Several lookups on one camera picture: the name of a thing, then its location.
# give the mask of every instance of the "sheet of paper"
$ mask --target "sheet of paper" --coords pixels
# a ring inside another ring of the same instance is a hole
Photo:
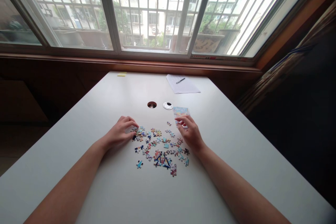
[[[173,92],[175,94],[181,93],[200,93],[201,91],[191,82],[191,80],[183,75],[167,75],[167,81],[169,82]]]

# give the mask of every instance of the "planter box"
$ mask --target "planter box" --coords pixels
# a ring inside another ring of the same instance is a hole
[[[230,46],[236,40],[240,30],[219,30],[218,34],[223,35],[224,38],[218,45],[217,53],[218,54],[227,54]]]
[[[195,53],[216,53],[217,47],[225,36],[198,34],[193,51]]]
[[[112,42],[111,42],[110,34],[108,32],[105,32],[105,31],[101,31],[101,32],[99,32],[99,34],[100,34],[101,39],[104,43],[104,46],[107,47],[109,50],[112,50],[113,45],[112,45]]]
[[[84,42],[80,35],[73,30],[54,30],[56,36],[63,46],[82,47]]]
[[[182,36],[182,42],[180,45],[180,52],[184,53],[187,51],[187,47],[189,45],[189,40],[191,36]],[[177,40],[177,35],[173,35],[173,41],[171,42],[171,51],[175,52],[175,46],[176,46],[176,40]]]
[[[77,30],[77,33],[82,38],[85,46],[101,49],[105,48],[100,30]]]

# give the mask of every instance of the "curtain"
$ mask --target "curtain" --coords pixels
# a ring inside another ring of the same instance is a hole
[[[292,69],[307,55],[327,34],[336,30],[336,1],[315,23],[312,29],[283,59],[268,70],[239,99],[237,107],[247,115],[264,97],[272,92],[292,71]]]

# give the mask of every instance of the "window sill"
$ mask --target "window sill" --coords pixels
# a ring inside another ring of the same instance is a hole
[[[38,62],[48,61],[50,64],[56,62],[80,63],[81,70],[104,69],[109,71],[130,71],[130,72],[151,72],[161,74],[185,74],[199,76],[229,76],[230,78],[245,79],[246,74],[251,78],[260,77],[262,72],[253,67],[211,65],[199,63],[180,63],[180,62],[159,62],[141,61],[131,59],[109,59],[109,58],[84,58],[71,56],[52,56],[37,54],[10,54],[0,53],[2,59],[34,60]]]

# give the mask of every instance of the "floor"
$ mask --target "floor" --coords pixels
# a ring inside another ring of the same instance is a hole
[[[0,176],[49,129],[50,127],[0,125]]]

